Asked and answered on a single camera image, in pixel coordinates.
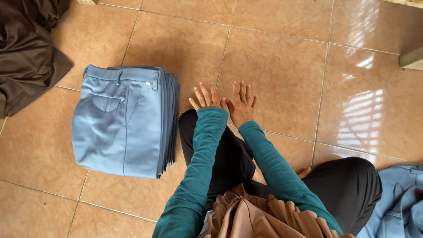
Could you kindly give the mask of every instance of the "wooden plank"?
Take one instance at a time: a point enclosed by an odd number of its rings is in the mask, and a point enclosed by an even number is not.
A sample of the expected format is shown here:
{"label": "wooden plank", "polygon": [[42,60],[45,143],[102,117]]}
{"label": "wooden plank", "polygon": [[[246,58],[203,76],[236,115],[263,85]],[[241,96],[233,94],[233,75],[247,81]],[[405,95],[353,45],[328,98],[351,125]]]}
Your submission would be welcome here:
{"label": "wooden plank", "polygon": [[423,70],[423,46],[399,57],[399,66],[404,69]]}
{"label": "wooden plank", "polygon": [[384,1],[413,6],[416,8],[423,8],[423,0],[384,0]]}
{"label": "wooden plank", "polygon": [[98,0],[77,0],[79,3],[87,5],[97,5]]}

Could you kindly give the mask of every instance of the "brown ruffled fabric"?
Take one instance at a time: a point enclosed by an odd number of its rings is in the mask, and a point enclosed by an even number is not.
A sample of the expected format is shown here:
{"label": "brown ruffled fabric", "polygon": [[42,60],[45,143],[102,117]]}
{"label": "brown ruffled fabric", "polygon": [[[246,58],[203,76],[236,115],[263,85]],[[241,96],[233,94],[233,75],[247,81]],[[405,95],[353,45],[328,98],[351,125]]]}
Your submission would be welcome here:
{"label": "brown ruffled fabric", "polygon": [[354,238],[338,235],[312,211],[300,211],[292,201],[269,195],[269,200],[249,195],[243,184],[213,204],[216,218],[207,217],[206,238]]}

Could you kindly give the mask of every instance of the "light blue trousers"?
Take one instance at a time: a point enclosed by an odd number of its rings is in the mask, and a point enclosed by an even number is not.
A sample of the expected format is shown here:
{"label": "light blue trousers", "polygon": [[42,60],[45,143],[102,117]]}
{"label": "light blue trousers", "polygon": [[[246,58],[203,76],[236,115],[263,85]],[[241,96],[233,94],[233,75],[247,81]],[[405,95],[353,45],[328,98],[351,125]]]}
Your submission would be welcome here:
{"label": "light blue trousers", "polygon": [[76,163],[108,174],[160,178],[174,163],[177,77],[162,66],[88,65],[72,118]]}

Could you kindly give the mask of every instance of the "teal long-sleeve shirt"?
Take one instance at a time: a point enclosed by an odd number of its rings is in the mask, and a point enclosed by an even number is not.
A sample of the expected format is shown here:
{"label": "teal long-sleeve shirt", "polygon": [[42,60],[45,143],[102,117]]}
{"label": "teal long-sleeve shirt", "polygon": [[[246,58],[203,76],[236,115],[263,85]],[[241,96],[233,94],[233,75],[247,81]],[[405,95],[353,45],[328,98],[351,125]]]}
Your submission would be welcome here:
{"label": "teal long-sleeve shirt", "polygon": [[[206,216],[207,191],[217,146],[226,128],[228,113],[216,107],[197,110],[198,120],[192,139],[194,155],[185,177],[168,200],[154,229],[153,238],[196,238]],[[330,229],[343,234],[333,216],[280,155],[255,121],[242,124],[238,132],[254,155],[270,193],[292,201],[299,210],[310,210],[326,220]]]}

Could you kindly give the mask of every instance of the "person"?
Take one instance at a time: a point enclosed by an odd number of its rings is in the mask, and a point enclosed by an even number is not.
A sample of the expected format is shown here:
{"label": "person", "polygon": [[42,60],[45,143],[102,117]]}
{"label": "person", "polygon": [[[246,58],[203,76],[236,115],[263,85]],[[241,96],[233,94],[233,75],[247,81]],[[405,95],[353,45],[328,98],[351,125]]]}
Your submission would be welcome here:
{"label": "person", "polygon": [[[213,213],[213,203],[240,184],[257,199],[274,196],[292,201],[299,211],[323,218],[337,234],[356,236],[382,194],[373,164],[358,157],[328,161],[308,169],[301,179],[254,121],[258,96],[253,96],[251,86],[243,81],[232,86],[233,102],[220,100],[212,83],[209,90],[201,82],[200,89],[194,88],[199,105],[189,98],[194,109],[179,119],[187,170],[153,237],[197,237],[204,230],[206,214]],[[227,127],[226,108],[245,142]],[[267,185],[252,179],[253,158]]]}

